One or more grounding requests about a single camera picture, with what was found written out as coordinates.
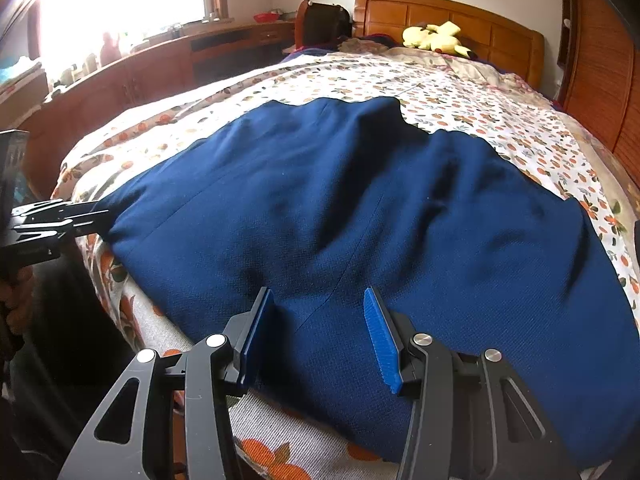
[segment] cabinet door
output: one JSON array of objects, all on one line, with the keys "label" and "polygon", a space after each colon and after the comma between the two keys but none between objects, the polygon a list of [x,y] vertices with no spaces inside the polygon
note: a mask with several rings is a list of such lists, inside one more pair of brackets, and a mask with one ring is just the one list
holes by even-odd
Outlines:
[{"label": "cabinet door", "polygon": [[62,94],[20,125],[30,133],[22,171],[31,190],[48,200],[60,174],[60,163],[84,135],[73,96]]},{"label": "cabinet door", "polygon": [[133,101],[143,105],[194,88],[188,41],[170,41],[127,59]]},{"label": "cabinet door", "polygon": [[70,88],[82,136],[97,130],[132,105],[127,86],[126,60],[105,67]]},{"label": "cabinet door", "polygon": [[613,154],[635,183],[640,185],[640,49],[636,50],[625,120]]},{"label": "cabinet door", "polygon": [[613,150],[625,115],[634,44],[606,0],[577,0],[575,65],[567,112]]}]

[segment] wooden wardrobe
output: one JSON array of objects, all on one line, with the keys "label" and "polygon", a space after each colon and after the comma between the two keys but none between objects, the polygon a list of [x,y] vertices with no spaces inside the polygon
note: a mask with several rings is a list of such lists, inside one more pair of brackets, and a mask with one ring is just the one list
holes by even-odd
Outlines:
[{"label": "wooden wardrobe", "polygon": [[608,0],[563,0],[560,104],[640,184],[640,50]]}]

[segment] yellow plush toy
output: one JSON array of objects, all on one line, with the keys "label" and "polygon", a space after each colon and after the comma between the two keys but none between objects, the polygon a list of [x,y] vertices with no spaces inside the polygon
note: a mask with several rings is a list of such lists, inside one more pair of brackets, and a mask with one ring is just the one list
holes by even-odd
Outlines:
[{"label": "yellow plush toy", "polygon": [[431,44],[429,41],[430,35],[431,32],[425,27],[409,27],[402,33],[402,40],[404,41],[404,46],[428,50]]},{"label": "yellow plush toy", "polygon": [[459,54],[471,59],[474,56],[471,49],[462,46],[460,40],[456,38],[459,32],[460,27],[455,23],[446,22],[440,26],[427,25],[426,29],[409,27],[402,34],[402,39],[404,46],[417,46],[423,50],[431,49],[439,54]]}]

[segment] window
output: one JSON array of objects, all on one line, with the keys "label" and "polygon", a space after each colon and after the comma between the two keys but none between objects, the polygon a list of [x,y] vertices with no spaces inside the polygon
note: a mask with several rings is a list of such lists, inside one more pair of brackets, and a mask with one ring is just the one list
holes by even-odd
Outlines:
[{"label": "window", "polygon": [[40,0],[40,53],[47,73],[98,54],[102,34],[120,35],[120,49],[129,49],[171,25],[202,20],[220,0]]}]

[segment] floral bedspread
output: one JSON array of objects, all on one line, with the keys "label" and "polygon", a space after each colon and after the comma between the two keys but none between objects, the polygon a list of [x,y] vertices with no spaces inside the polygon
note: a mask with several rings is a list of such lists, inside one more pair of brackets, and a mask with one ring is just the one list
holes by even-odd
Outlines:
[{"label": "floral bedspread", "polygon": [[[54,196],[97,200],[269,100],[297,105],[319,97],[354,102],[376,96],[398,98],[405,120],[425,134],[444,128],[481,137],[556,195],[575,196],[616,269],[638,325],[640,288],[632,238],[617,218],[618,199],[612,202],[603,189],[601,173],[608,182],[616,180],[590,148],[590,136],[518,76],[464,59],[404,48],[301,56],[128,110],[68,154]],[[619,190],[612,193],[619,196]],[[106,243],[90,235],[78,244],[102,306],[134,348],[155,348],[163,355],[191,347]],[[394,464],[253,392],[230,409],[230,416],[236,444],[266,478],[395,478]]]}]

